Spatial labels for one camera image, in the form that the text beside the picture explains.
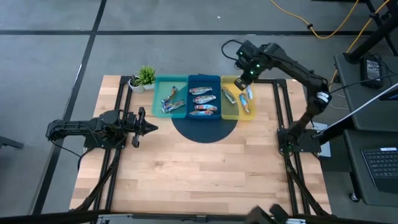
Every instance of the teal bin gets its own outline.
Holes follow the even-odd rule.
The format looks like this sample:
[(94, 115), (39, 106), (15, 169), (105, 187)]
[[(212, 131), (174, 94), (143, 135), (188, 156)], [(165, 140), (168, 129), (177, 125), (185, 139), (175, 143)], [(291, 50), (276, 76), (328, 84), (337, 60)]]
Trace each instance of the teal bin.
[(187, 105), (183, 105), (168, 113), (162, 111), (162, 100), (171, 94), (172, 87), (178, 89), (178, 93), (172, 99), (172, 103), (180, 100), (187, 102), (188, 75), (157, 75), (155, 79), (155, 94), (152, 104), (152, 114), (157, 118), (185, 118)]

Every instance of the yellow bin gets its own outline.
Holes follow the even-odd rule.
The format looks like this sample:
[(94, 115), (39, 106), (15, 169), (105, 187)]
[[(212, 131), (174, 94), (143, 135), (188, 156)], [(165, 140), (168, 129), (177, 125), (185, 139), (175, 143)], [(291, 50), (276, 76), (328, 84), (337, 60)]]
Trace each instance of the yellow bin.
[[(249, 121), (253, 120), (256, 116), (256, 104), (254, 101), (254, 97), (252, 100), (249, 99), (246, 94), (246, 90), (241, 91), (238, 89), (234, 81), (237, 79), (237, 76), (232, 75), (223, 75), (221, 77), (221, 87), (226, 87), (229, 92), (234, 96), (236, 103), (232, 104), (227, 97), (221, 92), (221, 117), (223, 119), (234, 119), (234, 120), (244, 120)], [(253, 92), (253, 96), (255, 96), (253, 85), (251, 85), (251, 90)], [(247, 113), (242, 106), (241, 100), (239, 99), (239, 95), (241, 93), (246, 94), (246, 99), (248, 99), (250, 113)]]

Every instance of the dark blue circle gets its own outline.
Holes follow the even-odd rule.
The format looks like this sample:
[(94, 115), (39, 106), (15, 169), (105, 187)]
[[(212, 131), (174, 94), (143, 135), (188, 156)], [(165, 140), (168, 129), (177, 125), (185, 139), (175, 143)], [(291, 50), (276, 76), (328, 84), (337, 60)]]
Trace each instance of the dark blue circle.
[(236, 120), (172, 118), (179, 133), (187, 139), (199, 143), (212, 143), (222, 140), (235, 128)]

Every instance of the keyboard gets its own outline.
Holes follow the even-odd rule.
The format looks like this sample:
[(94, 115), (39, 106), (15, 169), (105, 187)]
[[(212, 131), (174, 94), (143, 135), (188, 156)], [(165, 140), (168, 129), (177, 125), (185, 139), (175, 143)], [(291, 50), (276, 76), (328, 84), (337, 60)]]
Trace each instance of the keyboard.
[(362, 150), (374, 186), (398, 194), (398, 149), (394, 147)]

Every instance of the gray floor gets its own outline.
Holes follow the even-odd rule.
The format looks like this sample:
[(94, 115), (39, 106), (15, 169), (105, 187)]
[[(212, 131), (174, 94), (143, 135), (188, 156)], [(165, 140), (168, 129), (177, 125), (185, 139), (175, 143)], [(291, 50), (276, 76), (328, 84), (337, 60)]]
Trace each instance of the gray floor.
[[(100, 2), (3, 0), (0, 29), (91, 30)], [(314, 23), (316, 30), (335, 29), (352, 6), (311, 0), (277, 2)], [(368, 14), (364, 4), (358, 5), (343, 30), (360, 30)], [(108, 0), (99, 29), (306, 30), (306, 25), (283, 14), (268, 0)], [(92, 117), (103, 75), (130, 75), (141, 65), (153, 65), (157, 73), (163, 74), (238, 75), (233, 62), (220, 52), (221, 44), (229, 39), (249, 39), (255, 44), (277, 42), (292, 58), (330, 79), (334, 71), (333, 56), (345, 52), (354, 37), (319, 40), (309, 36), (266, 35), (96, 36), (72, 119)], [(0, 150), (0, 217), (30, 212), (50, 153), (50, 144), (44, 136), (47, 124), (62, 117), (87, 41), (87, 35), (0, 35), (0, 135), (25, 143), (21, 151), (10, 147)], [(233, 55), (237, 47), (227, 46), (227, 54)], [(373, 52), (391, 54), (384, 42)], [(288, 78), (277, 69), (262, 76)], [(345, 99), (335, 97), (333, 106), (345, 107)], [(329, 107), (315, 121), (332, 123), (347, 112)], [(77, 153), (81, 153), (82, 145), (82, 138), (67, 138), (64, 144)], [(45, 213), (68, 210), (76, 162), (76, 157), (62, 152), (45, 202)], [(396, 208), (351, 202), (347, 198), (352, 191), (347, 174), (326, 172), (324, 176), (335, 215), (398, 222)]]

